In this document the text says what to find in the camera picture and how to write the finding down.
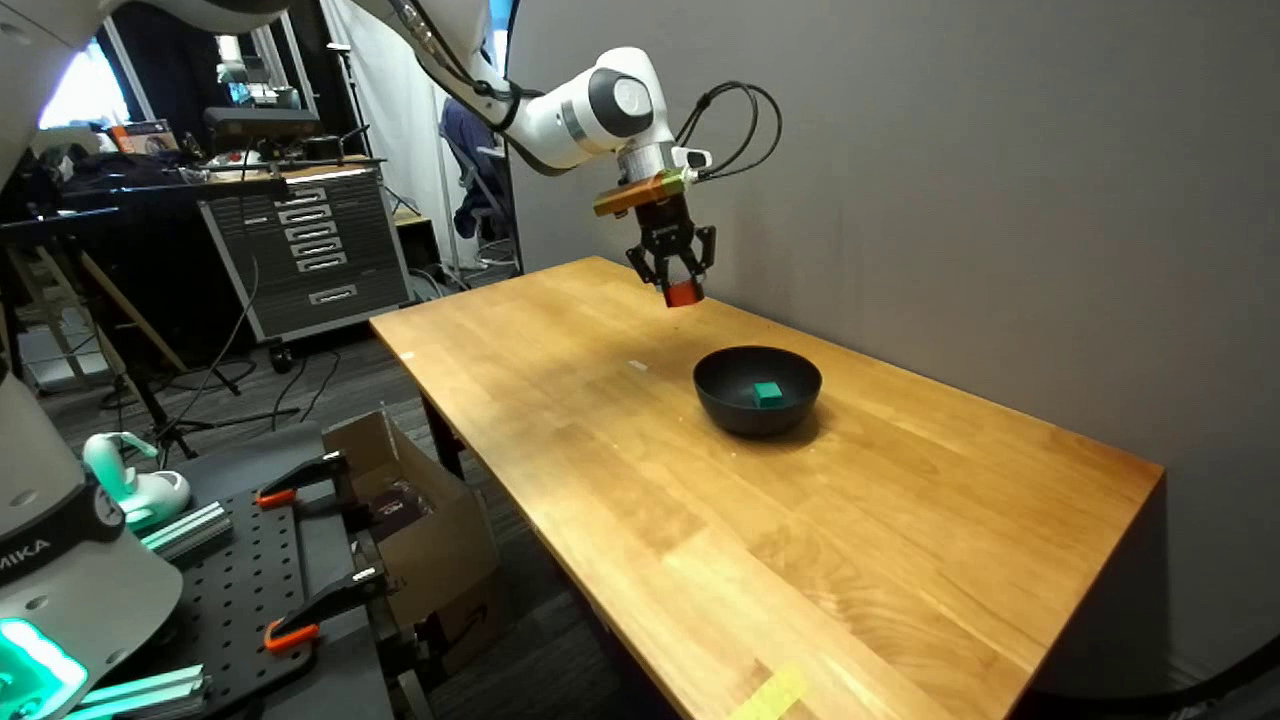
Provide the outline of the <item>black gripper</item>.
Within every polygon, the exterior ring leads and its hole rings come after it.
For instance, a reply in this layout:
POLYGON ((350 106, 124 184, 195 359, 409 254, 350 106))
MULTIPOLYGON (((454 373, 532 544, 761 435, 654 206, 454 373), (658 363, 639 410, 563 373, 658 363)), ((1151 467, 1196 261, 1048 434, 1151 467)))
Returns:
POLYGON ((717 224, 697 230, 683 198, 646 206, 638 222, 639 246, 631 246, 624 261, 646 283, 661 288, 661 261, 683 261, 691 281, 717 265, 717 224))

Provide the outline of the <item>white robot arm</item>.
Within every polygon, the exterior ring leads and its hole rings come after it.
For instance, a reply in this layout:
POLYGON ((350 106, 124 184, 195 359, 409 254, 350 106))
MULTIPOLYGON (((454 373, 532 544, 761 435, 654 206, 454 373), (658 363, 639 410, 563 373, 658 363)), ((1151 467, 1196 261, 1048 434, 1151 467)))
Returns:
POLYGON ((535 171, 560 178, 614 158, 619 184, 596 202, 602 217, 638 217, 631 274, 668 307, 703 295, 717 230, 697 224, 683 189, 713 171, 668 123, 668 100, 646 49, 610 49, 571 82, 532 92, 486 55, 487 0, 358 0, 392 30, 417 66, 535 171))

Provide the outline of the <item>grey robot base foreground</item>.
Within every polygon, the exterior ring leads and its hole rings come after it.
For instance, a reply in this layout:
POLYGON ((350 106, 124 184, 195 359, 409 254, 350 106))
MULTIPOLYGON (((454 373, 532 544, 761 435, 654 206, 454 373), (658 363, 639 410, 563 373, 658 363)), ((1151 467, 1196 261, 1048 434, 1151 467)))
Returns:
POLYGON ((0 382, 0 720, 63 720, 175 607, 151 558, 41 400, 0 382))

